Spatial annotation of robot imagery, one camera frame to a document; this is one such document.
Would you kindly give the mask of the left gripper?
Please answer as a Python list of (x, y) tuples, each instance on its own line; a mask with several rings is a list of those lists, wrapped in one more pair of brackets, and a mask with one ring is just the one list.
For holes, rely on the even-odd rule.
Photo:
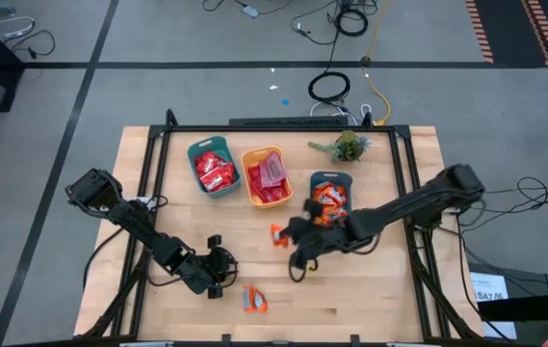
[[(207, 239), (207, 247), (213, 250), (222, 244), (219, 234)], [(176, 265), (176, 274), (181, 277), (191, 291), (202, 294), (207, 290), (209, 299), (219, 299), (223, 296), (223, 289), (212, 285), (212, 276), (205, 255), (185, 254)]]

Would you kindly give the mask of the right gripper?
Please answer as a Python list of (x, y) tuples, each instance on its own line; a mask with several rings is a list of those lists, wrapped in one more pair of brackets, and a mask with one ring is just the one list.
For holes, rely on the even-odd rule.
[(312, 270), (308, 256), (320, 256), (332, 252), (349, 253), (351, 251), (348, 229), (345, 224), (322, 227), (307, 223), (305, 219), (290, 219), (288, 226), (280, 232), (281, 238), (292, 240), (301, 237), (301, 250), (294, 251), (294, 267)]

